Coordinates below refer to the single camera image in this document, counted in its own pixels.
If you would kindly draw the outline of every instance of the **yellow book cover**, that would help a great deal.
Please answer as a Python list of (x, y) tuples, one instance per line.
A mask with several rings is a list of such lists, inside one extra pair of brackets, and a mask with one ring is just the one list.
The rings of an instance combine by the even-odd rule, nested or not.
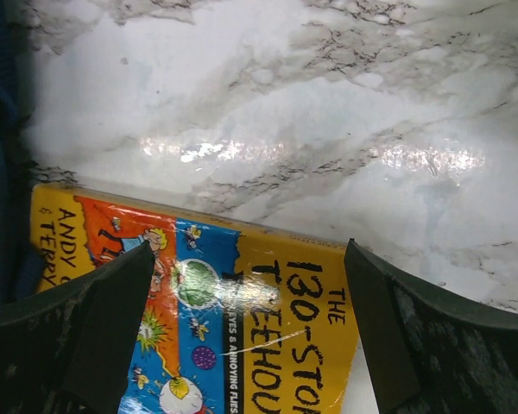
[(358, 331), (344, 246), (39, 185), (40, 290), (149, 241), (156, 262), (120, 413), (338, 414)]

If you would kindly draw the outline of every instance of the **white marble surface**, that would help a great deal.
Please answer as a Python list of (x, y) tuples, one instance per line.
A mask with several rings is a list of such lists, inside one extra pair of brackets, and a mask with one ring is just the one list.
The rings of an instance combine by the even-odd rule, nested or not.
[[(518, 0), (9, 7), (22, 136), (47, 173), (353, 236), (518, 312)], [(356, 367), (344, 412), (374, 413)]]

